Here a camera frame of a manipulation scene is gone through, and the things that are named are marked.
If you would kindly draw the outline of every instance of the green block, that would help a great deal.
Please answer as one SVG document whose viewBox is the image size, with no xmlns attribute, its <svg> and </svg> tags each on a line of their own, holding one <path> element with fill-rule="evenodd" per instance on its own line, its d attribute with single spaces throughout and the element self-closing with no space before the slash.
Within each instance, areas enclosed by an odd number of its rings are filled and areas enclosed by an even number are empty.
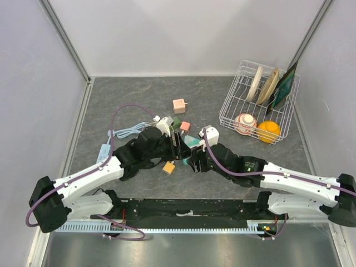
<svg viewBox="0 0 356 267">
<path fill-rule="evenodd" d="M 180 120 L 179 120 L 177 117 L 174 117 L 174 118 L 173 118 L 173 125 L 172 125 L 172 127 L 173 127 L 174 130 L 178 129 L 181 124 L 182 124 L 182 123 L 180 122 Z"/>
</svg>

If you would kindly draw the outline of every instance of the light blue cable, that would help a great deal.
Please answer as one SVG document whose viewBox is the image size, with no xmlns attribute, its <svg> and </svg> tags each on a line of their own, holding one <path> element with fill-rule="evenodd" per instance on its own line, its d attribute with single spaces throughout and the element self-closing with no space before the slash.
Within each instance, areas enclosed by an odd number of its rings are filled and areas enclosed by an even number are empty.
<svg viewBox="0 0 356 267">
<path fill-rule="evenodd" d="M 113 136 L 117 136 L 117 138 L 122 139 L 130 135 L 139 134 L 144 130 L 145 127 L 149 127 L 149 126 L 151 126 L 149 122 L 142 122 L 131 128 L 114 131 Z M 110 130 L 107 132 L 107 135 L 109 136 L 109 139 L 107 140 L 107 144 L 110 144 Z"/>
</svg>

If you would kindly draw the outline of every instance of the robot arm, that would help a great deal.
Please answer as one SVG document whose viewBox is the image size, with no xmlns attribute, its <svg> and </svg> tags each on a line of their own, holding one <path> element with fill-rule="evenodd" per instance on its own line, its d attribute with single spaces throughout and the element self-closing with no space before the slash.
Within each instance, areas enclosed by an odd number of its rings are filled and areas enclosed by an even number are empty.
<svg viewBox="0 0 356 267">
<path fill-rule="evenodd" d="M 136 139 L 119 147 L 105 166 L 99 162 L 85 170 L 68 177 L 51 181 L 48 176 L 40 179 L 29 201 L 32 206 L 45 193 L 64 184 L 57 192 L 43 200 L 33 211 L 41 230 L 44 233 L 56 230 L 67 220 L 80 219 L 94 214 L 107 214 L 113 207 L 120 209 L 121 200 L 113 190 L 103 193 L 82 196 L 92 189 L 115 179 L 125 181 L 134 177 L 141 169 L 154 167 L 152 159 L 161 158 L 164 161 L 187 159 L 187 163 L 195 172 L 213 170 L 233 183 L 244 187 L 261 187 L 283 190 L 292 195 L 282 195 L 271 192 L 261 192 L 257 203 L 261 210 L 272 214 L 313 214 L 345 226 L 356 226 L 354 197 L 345 196 L 333 186 L 344 186 L 354 190 L 353 177 L 341 175 L 338 179 L 302 174 L 287 170 L 250 156 L 237 156 L 222 144 L 218 143 L 219 132 L 213 127 L 207 127 L 206 140 L 212 154 L 224 170 L 213 160 L 206 149 L 205 140 L 192 149 L 183 142 L 179 133 L 169 131 L 168 118 L 163 118 L 158 127 L 148 127 Z M 277 172 L 284 176 L 246 175 L 237 177 L 231 173 Z M 90 172 L 84 178 L 68 183 L 68 181 Z M 290 175 L 298 175 L 303 180 L 297 180 Z M 310 181 L 323 182 L 330 187 L 313 184 Z"/>
</svg>

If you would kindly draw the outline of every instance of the yellow bowl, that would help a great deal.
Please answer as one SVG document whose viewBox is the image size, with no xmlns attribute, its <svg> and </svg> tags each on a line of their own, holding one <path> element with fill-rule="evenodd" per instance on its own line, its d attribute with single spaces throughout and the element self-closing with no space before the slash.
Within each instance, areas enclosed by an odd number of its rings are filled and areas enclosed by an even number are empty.
<svg viewBox="0 0 356 267">
<path fill-rule="evenodd" d="M 280 135 L 280 128 L 274 121 L 264 121 L 257 128 L 258 138 L 265 143 L 272 143 Z"/>
</svg>

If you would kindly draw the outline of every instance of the dish rack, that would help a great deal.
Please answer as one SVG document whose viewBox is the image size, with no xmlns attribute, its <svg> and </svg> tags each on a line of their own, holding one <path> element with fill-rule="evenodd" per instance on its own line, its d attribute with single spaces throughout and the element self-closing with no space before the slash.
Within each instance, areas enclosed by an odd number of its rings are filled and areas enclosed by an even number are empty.
<svg viewBox="0 0 356 267">
<path fill-rule="evenodd" d="M 251 102 L 245 101 L 259 66 L 263 67 L 263 74 L 258 85 L 258 89 L 256 90 L 256 93 Z M 251 134 L 249 136 L 258 139 L 259 136 L 262 135 L 263 138 L 270 139 L 272 141 L 271 144 L 276 144 L 277 142 L 287 137 L 291 118 L 293 117 L 293 109 L 295 105 L 296 94 L 299 88 L 300 76 L 295 74 L 290 94 L 284 98 L 272 111 L 270 111 L 268 115 L 266 115 L 265 113 L 267 108 L 269 105 L 272 105 L 272 102 L 270 103 L 269 100 L 266 100 L 262 105 L 257 105 L 256 101 L 261 88 L 272 73 L 273 69 L 273 67 L 258 64 L 248 60 L 242 60 L 230 87 L 229 93 L 220 110 L 220 125 L 236 131 L 235 118 L 242 113 L 248 113 L 256 118 L 257 125 L 263 121 L 274 121 L 280 127 L 280 135 L 274 135 L 261 129 L 256 131 L 256 127 L 248 126 L 242 122 L 239 123 L 251 129 Z M 279 78 L 282 78 L 285 73 L 286 71 L 280 70 Z"/>
</svg>

